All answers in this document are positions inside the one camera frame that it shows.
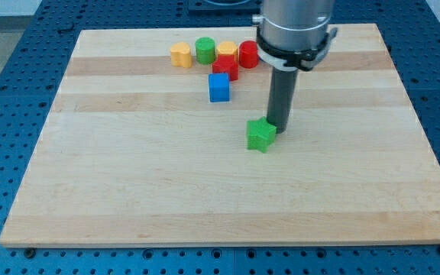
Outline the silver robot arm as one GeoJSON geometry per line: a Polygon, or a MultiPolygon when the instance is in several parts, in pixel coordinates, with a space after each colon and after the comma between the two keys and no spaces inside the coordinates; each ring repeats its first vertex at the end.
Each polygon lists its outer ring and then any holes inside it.
{"type": "Polygon", "coordinates": [[[328,29],[334,0],[263,0],[257,27],[258,56],[283,71],[310,71],[328,54],[338,29],[328,29]]]}

